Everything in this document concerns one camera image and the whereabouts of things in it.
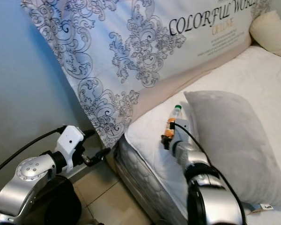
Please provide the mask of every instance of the mattress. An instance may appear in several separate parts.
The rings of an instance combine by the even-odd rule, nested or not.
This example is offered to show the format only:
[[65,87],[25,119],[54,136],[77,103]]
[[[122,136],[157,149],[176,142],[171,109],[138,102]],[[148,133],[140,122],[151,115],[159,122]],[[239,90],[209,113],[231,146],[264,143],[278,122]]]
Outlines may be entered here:
[[[129,169],[132,177],[142,177],[139,188],[145,185],[155,187],[152,191],[145,191],[144,195],[149,201],[154,199],[157,190],[164,192],[164,198],[168,197],[168,205],[177,209],[172,210],[172,213],[176,212],[176,218],[170,218],[170,221],[187,218],[187,185],[175,158],[163,149],[160,136],[176,104],[182,106],[184,119],[187,119],[189,107],[183,92],[197,90],[223,90],[246,98],[261,120],[281,168],[281,57],[259,46],[250,46],[233,60],[144,114],[125,132],[122,142],[126,141],[128,146],[121,148],[122,162],[126,162],[126,165],[130,163],[127,166],[132,168]],[[137,166],[140,161],[143,163],[141,173]],[[167,204],[157,210],[162,217],[168,218],[169,215],[165,213],[169,212],[160,209],[162,207],[167,207]],[[249,215],[247,220],[249,225],[281,224],[281,208]]]

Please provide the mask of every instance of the black cable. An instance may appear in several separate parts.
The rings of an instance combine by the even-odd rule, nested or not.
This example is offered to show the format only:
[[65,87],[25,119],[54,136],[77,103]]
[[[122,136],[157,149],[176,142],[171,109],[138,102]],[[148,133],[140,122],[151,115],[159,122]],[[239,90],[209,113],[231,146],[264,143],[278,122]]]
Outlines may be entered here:
[[233,196],[235,197],[238,205],[239,205],[239,208],[240,208],[240,212],[242,214],[242,220],[243,220],[243,224],[246,225],[246,219],[245,219],[245,214],[244,214],[244,208],[243,208],[243,205],[241,204],[237,194],[235,193],[235,191],[233,190],[232,186],[229,184],[229,182],[227,181],[227,179],[225,178],[225,176],[222,174],[222,172],[220,170],[218,170],[215,166],[212,165],[208,155],[206,154],[205,150],[203,149],[203,147],[200,145],[200,143],[192,136],[191,133],[189,133],[183,126],[181,126],[180,124],[177,124],[175,122],[171,122],[170,123],[170,127],[171,127],[171,124],[173,124],[174,126],[177,126],[179,128],[181,128],[184,132],[186,132],[191,138],[192,140],[196,143],[196,145],[198,146],[198,148],[206,155],[206,158],[207,158],[207,161],[208,163],[210,164],[210,166],[216,170],[219,175],[222,177],[222,179],[224,180],[224,182],[226,183],[226,185],[228,186],[229,190],[231,191],[231,193],[233,194]]
[[14,153],[11,157],[9,157],[7,160],[5,160],[1,165],[0,165],[0,170],[5,167],[11,160],[13,160],[17,155],[19,155],[20,153],[22,153],[25,149],[27,149],[28,147],[30,147],[31,145],[33,145],[34,143],[38,142],[39,140],[54,134],[54,133],[60,133],[62,134],[62,132],[64,132],[64,130],[66,129],[66,126],[62,126],[60,128],[57,128],[53,131],[50,131],[36,139],[34,139],[33,141],[31,141],[30,143],[26,144],[24,147],[20,148],[16,153]]

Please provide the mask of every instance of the robotic arm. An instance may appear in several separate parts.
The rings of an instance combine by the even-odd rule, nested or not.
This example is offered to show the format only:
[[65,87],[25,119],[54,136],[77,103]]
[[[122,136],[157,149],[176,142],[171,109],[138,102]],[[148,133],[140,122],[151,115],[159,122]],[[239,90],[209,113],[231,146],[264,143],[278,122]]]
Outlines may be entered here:
[[[186,120],[176,124],[189,130]],[[242,206],[223,185],[204,152],[188,142],[188,134],[175,127],[170,151],[181,165],[188,183],[188,223],[192,225],[244,225]]]
[[0,223],[22,224],[37,193],[60,172],[70,172],[83,162],[92,166],[101,161],[110,149],[98,152],[95,157],[84,155],[86,135],[74,126],[67,126],[57,141],[54,152],[22,161],[14,177],[0,191]]

